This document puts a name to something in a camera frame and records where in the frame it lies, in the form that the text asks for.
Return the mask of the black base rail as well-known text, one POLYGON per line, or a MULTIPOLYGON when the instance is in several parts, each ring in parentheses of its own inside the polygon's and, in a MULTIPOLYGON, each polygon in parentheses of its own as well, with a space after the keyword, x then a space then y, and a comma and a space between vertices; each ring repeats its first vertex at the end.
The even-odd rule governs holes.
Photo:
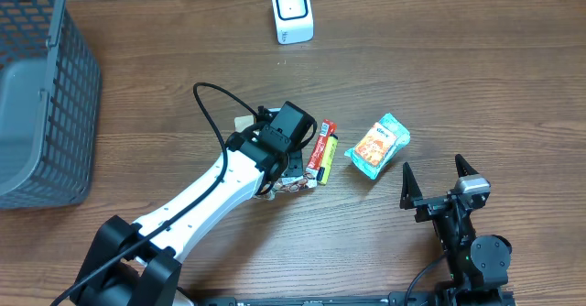
MULTIPOLYGON (((275 299, 236 299, 235 297, 218 297, 195 299, 197 306, 403 306, 405 304, 405 292, 390 292, 386 296, 351 296, 331 298, 275 298, 275 299)), ((433 293, 411 292, 408 297, 409 306, 448 305, 436 301, 433 293)), ((500 300, 490 297, 488 301, 471 301, 470 299, 453 303, 451 305, 517 305, 512 292, 505 292, 500 300)))

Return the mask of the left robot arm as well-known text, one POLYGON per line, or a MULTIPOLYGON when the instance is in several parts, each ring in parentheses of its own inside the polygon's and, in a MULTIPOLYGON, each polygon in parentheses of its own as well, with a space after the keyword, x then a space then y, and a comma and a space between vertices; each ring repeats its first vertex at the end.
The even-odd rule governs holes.
POLYGON ((259 111, 232 133, 200 178, 152 213, 128 223, 115 215, 97 231, 68 298, 75 305, 190 305, 179 290, 190 251, 231 210, 270 188, 315 132, 315 119, 291 102, 259 111))

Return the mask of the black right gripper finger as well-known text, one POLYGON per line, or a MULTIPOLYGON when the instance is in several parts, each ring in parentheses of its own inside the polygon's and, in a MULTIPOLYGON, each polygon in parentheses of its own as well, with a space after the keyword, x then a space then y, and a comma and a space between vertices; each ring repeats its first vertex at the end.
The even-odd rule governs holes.
POLYGON ((422 199, 422 193, 418 187, 413 171, 407 162, 403 164, 402 177, 402 191, 399 206, 404 210, 413 209, 416 207, 415 201, 422 199))
POLYGON ((474 169, 461 154, 455 155, 455 165, 459 177, 466 177, 478 174, 478 171, 474 169))

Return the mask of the white barcode scanner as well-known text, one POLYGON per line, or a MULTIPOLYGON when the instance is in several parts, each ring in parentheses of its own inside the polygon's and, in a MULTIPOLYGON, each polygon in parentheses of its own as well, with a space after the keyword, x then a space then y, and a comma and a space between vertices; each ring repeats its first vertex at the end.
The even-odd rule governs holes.
POLYGON ((310 0, 271 0, 277 42, 289 45, 314 37, 314 19, 310 0))

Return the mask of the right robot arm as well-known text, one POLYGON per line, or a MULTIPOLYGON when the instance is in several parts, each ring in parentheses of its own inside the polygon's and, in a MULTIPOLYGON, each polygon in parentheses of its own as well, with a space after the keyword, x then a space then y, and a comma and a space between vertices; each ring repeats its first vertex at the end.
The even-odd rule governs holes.
POLYGON ((403 165, 400 207, 414 209, 418 223, 431 221, 443 254, 423 268, 399 299, 405 305, 514 305, 514 294, 502 290, 508 283, 512 246, 500 235, 480 235, 471 213, 486 205, 490 182, 465 158, 455 156, 458 179, 443 196, 424 198, 412 169, 403 165), (432 292, 416 292, 419 280, 439 263, 446 262, 450 280, 432 292))

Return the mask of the grey plastic mesh basket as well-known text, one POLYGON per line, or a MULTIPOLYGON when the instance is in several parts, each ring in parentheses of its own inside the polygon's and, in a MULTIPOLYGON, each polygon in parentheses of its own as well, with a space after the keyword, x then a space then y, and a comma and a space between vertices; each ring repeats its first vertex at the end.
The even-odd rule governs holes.
POLYGON ((1 0, 1 207, 90 191, 103 76, 66 0, 1 0))

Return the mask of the red snack stick packet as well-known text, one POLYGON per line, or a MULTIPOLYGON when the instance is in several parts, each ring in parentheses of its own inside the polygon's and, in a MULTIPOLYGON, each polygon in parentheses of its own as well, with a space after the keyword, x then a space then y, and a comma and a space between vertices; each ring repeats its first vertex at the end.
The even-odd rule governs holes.
POLYGON ((327 145, 328 137, 337 128, 337 125, 329 119, 324 119, 321 123, 320 132, 316 144, 309 157, 308 165, 305 171, 313 178, 317 178, 320 169, 320 163, 327 145))

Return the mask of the brown snack pouch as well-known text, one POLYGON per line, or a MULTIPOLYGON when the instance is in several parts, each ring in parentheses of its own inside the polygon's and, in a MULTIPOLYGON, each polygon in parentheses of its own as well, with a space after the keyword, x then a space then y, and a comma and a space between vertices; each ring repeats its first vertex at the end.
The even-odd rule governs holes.
MULTIPOLYGON (((271 115, 276 115, 280 109, 270 108, 266 109, 271 115)), ((234 119, 234 127, 236 132, 242 132, 245 128, 251 126, 255 122, 252 115, 237 116, 234 119)), ((305 171, 301 177, 281 179, 281 177, 275 182, 271 191, 263 195, 254 196, 256 199, 262 200, 274 200, 277 194, 280 193, 295 193, 299 191, 309 190, 317 187, 317 180, 313 178, 309 173, 305 171)))

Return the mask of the teal Kleenex tissue pack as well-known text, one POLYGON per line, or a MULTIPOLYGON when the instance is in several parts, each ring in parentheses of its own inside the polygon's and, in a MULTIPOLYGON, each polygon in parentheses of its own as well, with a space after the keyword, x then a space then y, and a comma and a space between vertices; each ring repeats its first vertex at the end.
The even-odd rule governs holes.
POLYGON ((375 180, 391 158, 410 142, 410 132, 390 113, 383 115, 352 148, 344 152, 353 165, 375 180))

